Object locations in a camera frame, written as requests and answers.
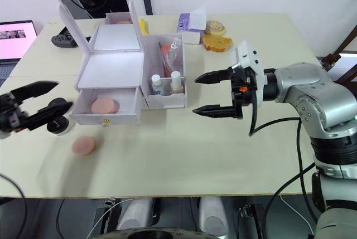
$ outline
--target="laptop screen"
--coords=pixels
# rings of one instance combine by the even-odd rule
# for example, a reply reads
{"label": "laptop screen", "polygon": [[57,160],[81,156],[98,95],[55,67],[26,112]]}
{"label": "laptop screen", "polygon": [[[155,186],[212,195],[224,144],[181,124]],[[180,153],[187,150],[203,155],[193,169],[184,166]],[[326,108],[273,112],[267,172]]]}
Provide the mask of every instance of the laptop screen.
{"label": "laptop screen", "polygon": [[32,21],[0,23],[0,62],[22,58],[36,36]]}

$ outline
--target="white table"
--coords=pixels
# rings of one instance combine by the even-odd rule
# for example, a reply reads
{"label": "white table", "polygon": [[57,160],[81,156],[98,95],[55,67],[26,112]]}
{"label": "white table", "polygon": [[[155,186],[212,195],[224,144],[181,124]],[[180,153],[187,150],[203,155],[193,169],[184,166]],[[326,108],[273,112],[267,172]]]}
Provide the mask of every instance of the white table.
{"label": "white table", "polygon": [[[174,33],[178,16],[145,16],[150,33]],[[317,64],[291,21],[283,14],[212,15],[225,24],[234,43],[247,39],[266,68],[295,62]],[[90,35],[101,20],[82,20]],[[63,28],[60,20],[45,26],[29,51],[0,89],[5,93],[37,80],[60,83],[51,92],[29,99],[22,108],[33,114],[55,97],[75,101],[79,48],[57,48],[50,38]],[[144,110],[141,125],[80,126],[64,136],[46,127],[24,130],[0,141],[0,172],[13,178],[28,197],[146,197],[271,194],[298,173],[295,136],[297,122],[279,123],[248,136],[251,108],[243,120],[211,119],[192,113],[203,105],[231,105],[230,83],[194,83],[204,72],[225,69],[229,54],[206,52],[185,45],[188,107]],[[287,104],[265,102],[257,125],[296,116]],[[97,150],[87,157],[71,152],[80,135],[97,139]],[[301,138],[304,167],[313,150],[305,131]],[[310,182],[311,173],[306,175]],[[299,182],[285,193],[300,193]],[[0,181],[0,196],[18,196]]]}

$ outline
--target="toast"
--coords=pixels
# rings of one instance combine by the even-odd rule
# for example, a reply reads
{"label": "toast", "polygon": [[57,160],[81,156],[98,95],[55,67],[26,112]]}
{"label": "toast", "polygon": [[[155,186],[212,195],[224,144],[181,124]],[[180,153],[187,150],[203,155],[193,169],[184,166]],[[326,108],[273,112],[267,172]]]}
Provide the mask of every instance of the toast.
{"label": "toast", "polygon": [[224,52],[232,44],[232,39],[217,35],[204,35],[202,38],[202,44],[208,51]]}

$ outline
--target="plastic bag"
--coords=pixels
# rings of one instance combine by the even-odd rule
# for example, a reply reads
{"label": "plastic bag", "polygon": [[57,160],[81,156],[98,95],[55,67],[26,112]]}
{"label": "plastic bag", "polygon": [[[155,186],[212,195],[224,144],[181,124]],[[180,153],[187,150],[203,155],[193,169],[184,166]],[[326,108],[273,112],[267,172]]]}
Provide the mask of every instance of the plastic bag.
{"label": "plastic bag", "polygon": [[163,66],[164,77],[171,77],[173,63],[181,50],[182,40],[177,37],[160,36],[158,38],[159,56]]}

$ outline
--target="purple tissue box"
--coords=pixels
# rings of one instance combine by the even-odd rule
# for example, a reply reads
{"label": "purple tissue box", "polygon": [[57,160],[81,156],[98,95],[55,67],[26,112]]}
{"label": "purple tissue box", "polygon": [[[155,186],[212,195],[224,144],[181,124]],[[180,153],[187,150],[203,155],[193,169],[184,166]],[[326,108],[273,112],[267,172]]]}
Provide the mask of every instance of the purple tissue box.
{"label": "purple tissue box", "polygon": [[176,33],[182,33],[182,41],[184,44],[201,44],[202,30],[189,29],[190,14],[182,13],[178,19],[178,25]]}

